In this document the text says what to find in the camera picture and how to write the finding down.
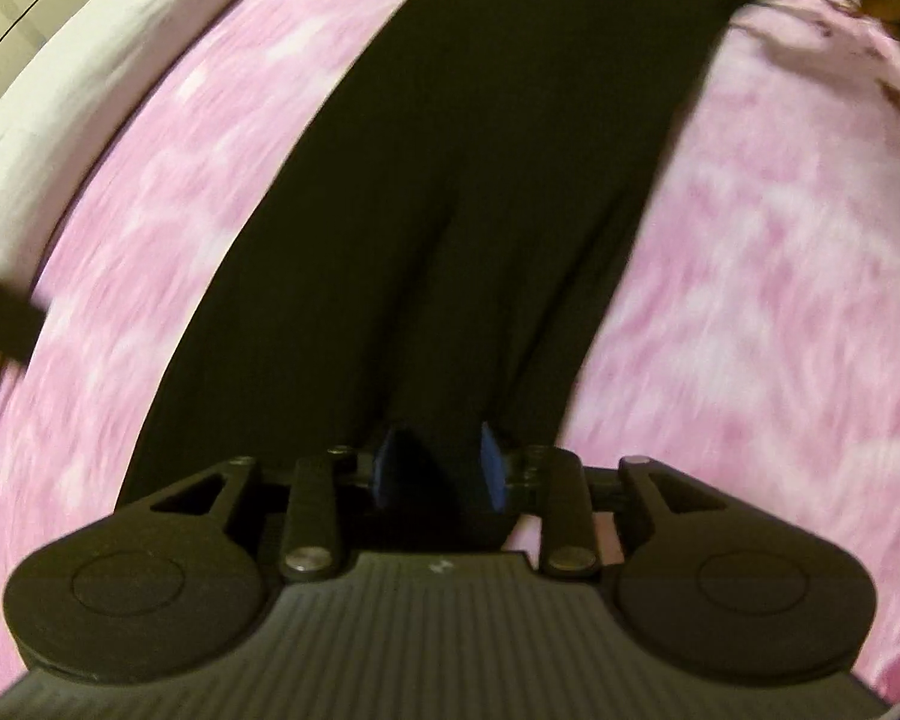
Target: black strap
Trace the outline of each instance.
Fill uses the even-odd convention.
[[[26,365],[47,314],[20,295],[0,284],[0,353]]]

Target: pink tie-dye fabric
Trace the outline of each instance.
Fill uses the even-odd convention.
[[[90,181],[0,384],[0,598],[112,511],[160,376],[302,129],[403,0],[242,0]],[[657,456],[866,564],[900,700],[900,57],[846,0],[739,15],[664,170],[564,445]],[[612,169],[612,154],[607,168]],[[0,691],[22,673],[0,610]]]

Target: ribbed black surface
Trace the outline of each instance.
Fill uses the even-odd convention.
[[[592,589],[542,579],[519,555],[363,555],[341,579],[286,590],[264,627],[200,671],[139,688],[34,673],[0,699],[0,720],[865,720],[881,712],[849,676],[747,689],[683,674],[633,645]]]

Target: bed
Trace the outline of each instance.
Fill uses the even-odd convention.
[[[216,267],[402,1],[92,0],[1,100],[0,280],[49,312],[0,366],[0,600],[112,511]],[[900,702],[900,49],[852,0],[735,17],[562,445],[658,457],[859,557],[855,670]],[[0,692],[22,670],[0,609]]]

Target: black plastic mount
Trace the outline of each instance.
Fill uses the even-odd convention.
[[[648,458],[587,469],[488,427],[481,455],[496,511],[541,517],[540,574],[591,584],[682,670],[784,685],[845,671],[859,653],[874,585],[836,546]],[[28,666],[71,679],[192,669],[250,635],[287,583],[340,576],[441,512],[415,458],[413,433],[394,429],[375,452],[335,447],[283,475],[250,458],[215,466],[30,555],[7,584],[7,624]],[[601,565],[594,512],[614,512],[621,565]]]

